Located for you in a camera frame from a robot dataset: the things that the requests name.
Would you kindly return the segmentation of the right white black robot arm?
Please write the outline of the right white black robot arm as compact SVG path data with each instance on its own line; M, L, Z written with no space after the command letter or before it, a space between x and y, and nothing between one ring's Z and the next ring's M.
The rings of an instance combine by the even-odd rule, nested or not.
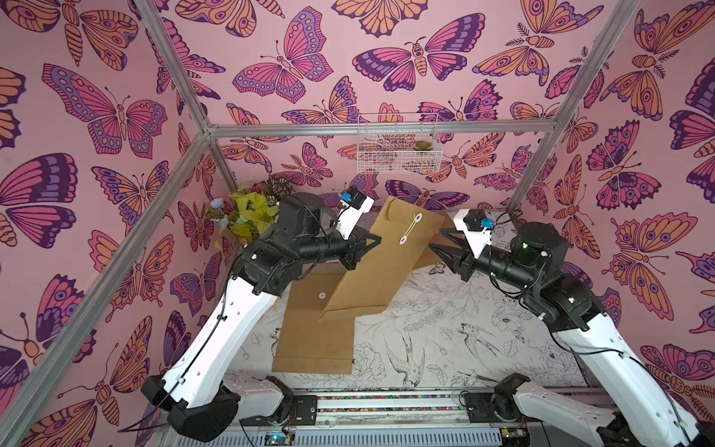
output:
M526 223L504 251L493 246L483 218L456 217L441 230L450 245L430 244L452 273L483 273L547 327L554 343L577 356L616 405L608 411L536 386L512 374L493 390L495 411L508 419L538 419L589 446L711 446L714 426L675 402L640 362L606 312L579 279L562 272L569 242L550 223Z

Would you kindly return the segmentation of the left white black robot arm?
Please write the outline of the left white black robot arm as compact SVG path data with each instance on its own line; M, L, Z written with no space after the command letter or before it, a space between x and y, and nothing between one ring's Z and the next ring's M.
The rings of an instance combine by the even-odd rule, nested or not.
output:
M293 393L274 376L238 387L225 385L223 378L254 325L294 281L329 261L353 270L380 244L380 237L358 225L374 200L351 186L340 202L335 212L309 193L281 199L277 223L236 259L197 338L165 374L147 378L143 395L166 412L178 434L207 443L236 420L290 418Z

